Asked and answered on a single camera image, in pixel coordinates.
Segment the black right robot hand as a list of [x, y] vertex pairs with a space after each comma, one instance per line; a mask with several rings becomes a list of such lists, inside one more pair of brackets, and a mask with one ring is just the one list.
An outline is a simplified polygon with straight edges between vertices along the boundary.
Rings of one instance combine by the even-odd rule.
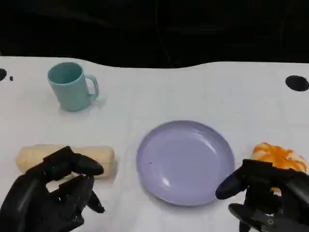
[[307, 232], [309, 230], [309, 176], [280, 169], [270, 162], [245, 159], [217, 188], [219, 200], [245, 191], [243, 204], [231, 203], [239, 231]]

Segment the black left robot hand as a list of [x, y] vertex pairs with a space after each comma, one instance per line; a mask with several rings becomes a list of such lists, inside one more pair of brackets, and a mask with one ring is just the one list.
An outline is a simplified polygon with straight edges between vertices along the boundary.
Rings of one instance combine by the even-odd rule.
[[2, 232], [70, 232], [84, 223], [89, 207], [104, 213], [93, 191], [100, 163], [66, 146], [19, 176], [0, 208]]

